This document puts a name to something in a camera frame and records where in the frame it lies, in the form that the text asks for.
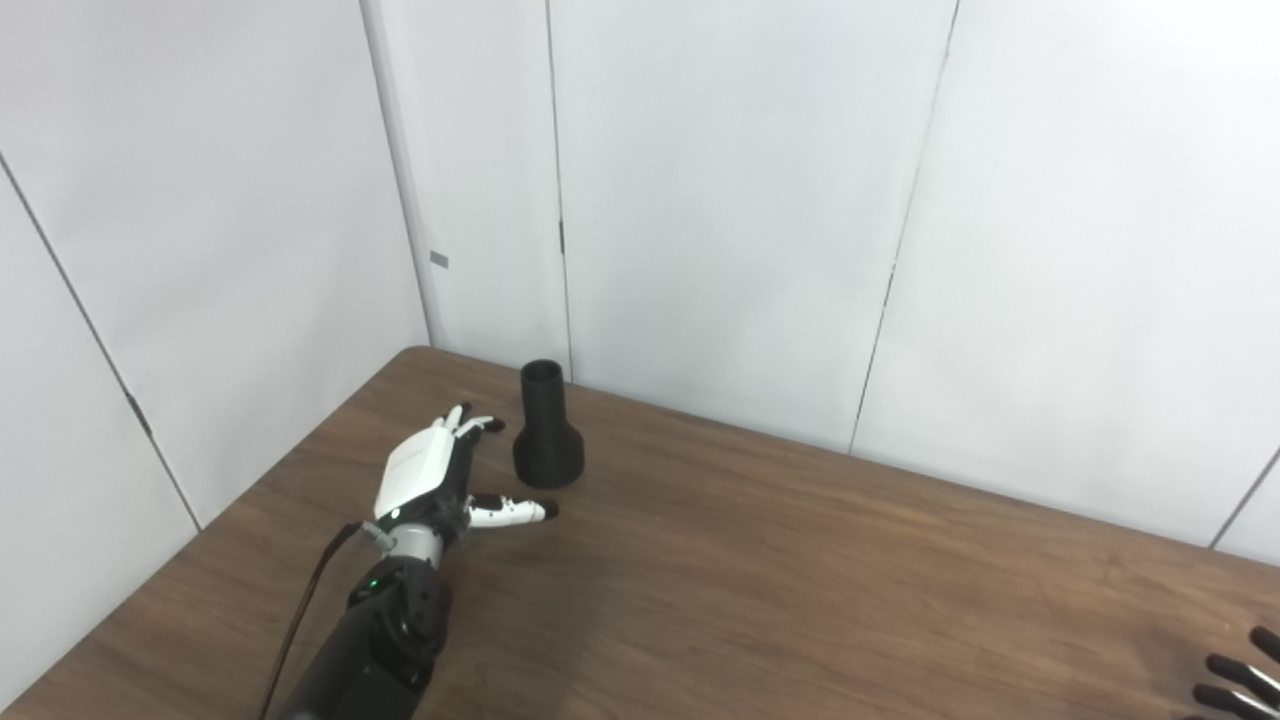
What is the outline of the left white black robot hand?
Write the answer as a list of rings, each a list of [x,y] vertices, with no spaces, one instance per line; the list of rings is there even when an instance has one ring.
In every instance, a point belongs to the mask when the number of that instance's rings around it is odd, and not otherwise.
[[[388,456],[372,520],[394,550],[407,550],[413,533],[447,544],[472,529],[531,525],[559,515],[559,505],[550,500],[468,491],[479,441],[506,428],[498,418],[470,411],[470,404],[453,406]]]

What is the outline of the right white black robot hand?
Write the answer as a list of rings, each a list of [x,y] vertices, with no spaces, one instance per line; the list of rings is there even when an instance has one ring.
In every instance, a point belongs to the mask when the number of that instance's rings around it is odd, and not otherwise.
[[[1208,653],[1204,667],[1228,685],[1196,684],[1192,698],[1201,708],[1228,714],[1234,719],[1279,719],[1277,673],[1266,673],[1221,653]]]

